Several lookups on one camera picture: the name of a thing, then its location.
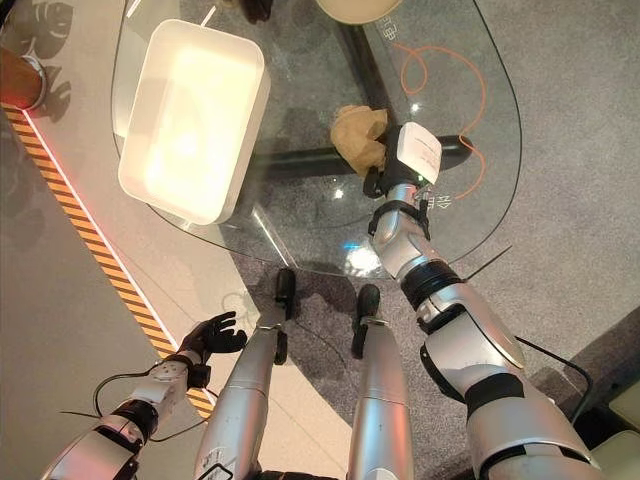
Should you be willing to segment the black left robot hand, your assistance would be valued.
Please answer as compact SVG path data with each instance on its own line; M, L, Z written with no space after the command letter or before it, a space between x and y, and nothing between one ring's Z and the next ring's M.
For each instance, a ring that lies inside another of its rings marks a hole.
M236 329L236 312L228 311L198 323L180 344L179 352L193 352L202 363L212 354L228 354L241 351L248 336Z

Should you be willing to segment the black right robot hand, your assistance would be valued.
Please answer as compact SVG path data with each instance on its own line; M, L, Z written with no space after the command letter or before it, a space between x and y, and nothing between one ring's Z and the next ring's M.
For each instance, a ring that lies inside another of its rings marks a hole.
M416 122L407 122L391 127L384 139L383 166L370 167L364 178L367 197L386 196L402 184L421 188L436 183L443 153L436 136Z

